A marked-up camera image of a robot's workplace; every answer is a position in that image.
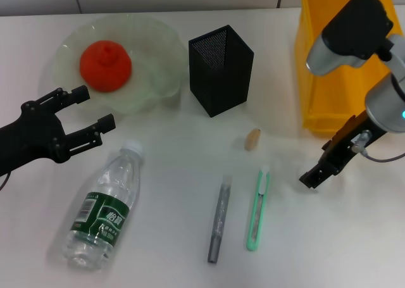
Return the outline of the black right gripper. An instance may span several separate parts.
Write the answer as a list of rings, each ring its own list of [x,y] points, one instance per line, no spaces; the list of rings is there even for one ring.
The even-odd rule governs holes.
[[[371,137],[365,146],[369,146],[380,138],[380,128],[373,123],[366,111],[352,116],[337,133],[322,147],[324,153],[312,169],[304,173],[299,181],[307,188],[315,189],[331,175],[339,174],[355,156],[352,151],[353,139],[364,131]]]

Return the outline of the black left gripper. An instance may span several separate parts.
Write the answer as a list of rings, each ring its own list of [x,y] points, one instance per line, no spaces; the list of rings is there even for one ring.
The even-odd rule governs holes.
[[[71,93],[59,87],[36,101],[22,104],[19,118],[1,128],[1,175],[41,158],[64,163],[68,160],[68,153],[71,157],[101,146],[101,134],[116,128],[111,113],[67,136],[55,115],[89,99],[88,88],[81,85]]]

